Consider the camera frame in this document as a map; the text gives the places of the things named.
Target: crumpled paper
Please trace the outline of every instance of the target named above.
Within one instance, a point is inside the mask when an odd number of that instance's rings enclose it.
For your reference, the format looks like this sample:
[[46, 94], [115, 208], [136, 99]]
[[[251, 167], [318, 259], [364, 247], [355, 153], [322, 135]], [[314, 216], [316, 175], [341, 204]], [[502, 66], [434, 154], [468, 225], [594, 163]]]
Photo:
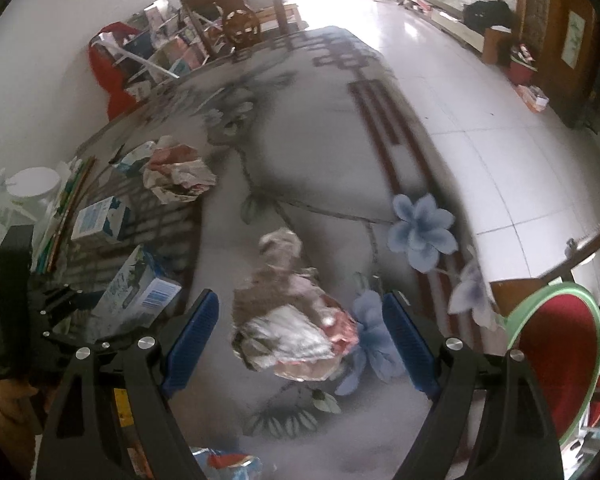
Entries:
[[286, 228], [260, 240], [264, 265], [234, 291], [236, 355], [260, 371], [296, 381], [323, 381], [358, 343], [356, 323], [312, 277], [294, 270], [302, 244]]
[[166, 136], [158, 142], [142, 174], [144, 186], [163, 204], [193, 202], [216, 181], [198, 150]]

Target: blue flower pattern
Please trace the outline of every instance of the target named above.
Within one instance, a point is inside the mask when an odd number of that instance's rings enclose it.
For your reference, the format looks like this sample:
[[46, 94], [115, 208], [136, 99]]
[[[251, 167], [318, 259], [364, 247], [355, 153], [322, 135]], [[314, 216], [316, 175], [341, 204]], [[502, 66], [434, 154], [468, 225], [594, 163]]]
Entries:
[[396, 195], [394, 211], [400, 221], [389, 229], [388, 247], [394, 253], [406, 253], [414, 269], [425, 274], [437, 266], [440, 253], [458, 250], [458, 242], [449, 232], [455, 217], [438, 209], [433, 195], [426, 194], [415, 204], [406, 195]]
[[496, 314], [491, 307], [478, 259], [473, 248], [469, 248], [469, 252], [474, 257], [460, 272], [460, 283], [456, 285], [449, 298], [449, 314], [471, 311], [476, 324], [489, 330], [496, 330]]
[[338, 396], [352, 394], [358, 388], [367, 363], [385, 383], [405, 372], [402, 359], [382, 321], [380, 295], [372, 290], [363, 292], [354, 300], [351, 315], [358, 323], [360, 342], [349, 354], [350, 368], [336, 388]]

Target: wooden door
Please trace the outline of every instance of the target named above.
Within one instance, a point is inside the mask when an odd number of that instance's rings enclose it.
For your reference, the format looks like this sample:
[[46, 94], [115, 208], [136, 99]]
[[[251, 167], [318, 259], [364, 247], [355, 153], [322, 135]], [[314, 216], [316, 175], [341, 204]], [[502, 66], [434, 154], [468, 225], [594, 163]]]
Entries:
[[600, 63], [600, 20], [589, 0], [550, 0], [547, 21], [534, 82], [562, 121], [573, 126]]

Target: metal screw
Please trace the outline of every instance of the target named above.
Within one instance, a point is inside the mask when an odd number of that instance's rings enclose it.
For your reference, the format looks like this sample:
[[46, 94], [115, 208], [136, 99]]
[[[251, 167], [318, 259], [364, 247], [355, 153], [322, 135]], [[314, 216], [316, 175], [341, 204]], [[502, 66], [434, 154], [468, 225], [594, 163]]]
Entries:
[[82, 361], [91, 355], [91, 350], [87, 346], [83, 346], [82, 348], [78, 348], [78, 351], [75, 353], [75, 356]]
[[153, 345], [155, 345], [155, 339], [153, 337], [151, 337], [150, 335], [141, 337], [140, 340], [138, 341], [138, 348], [141, 348], [142, 350], [147, 350], [148, 348], [151, 348]]
[[449, 350], [453, 350], [455, 352], [457, 352], [458, 350], [461, 350], [462, 347], [464, 346], [462, 344], [462, 341], [460, 341], [457, 337], [450, 337], [449, 339], [446, 340], [445, 344], [446, 344], [446, 347], [449, 348]]
[[514, 348], [511, 352], [509, 352], [509, 355], [514, 361], [518, 361], [519, 363], [525, 360], [525, 355], [517, 348]]
[[567, 258], [571, 258], [578, 250], [578, 243], [573, 238], [567, 240], [567, 248], [564, 250], [564, 255]]

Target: cardboard box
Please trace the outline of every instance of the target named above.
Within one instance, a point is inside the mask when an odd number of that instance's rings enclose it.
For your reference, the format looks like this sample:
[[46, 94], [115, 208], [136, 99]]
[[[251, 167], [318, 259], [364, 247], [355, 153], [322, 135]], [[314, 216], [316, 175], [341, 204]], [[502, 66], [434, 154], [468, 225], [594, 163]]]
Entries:
[[543, 111], [546, 106], [549, 104], [549, 99], [541, 89], [537, 86], [524, 86], [518, 85], [516, 86], [516, 92], [522, 100], [525, 102], [525, 105], [532, 112], [538, 113]]
[[94, 343], [140, 326], [150, 327], [181, 288], [154, 256], [138, 245], [91, 311], [84, 338]]
[[94, 245], [117, 243], [130, 215], [131, 209], [120, 199], [110, 196], [100, 200], [78, 213], [71, 240]]

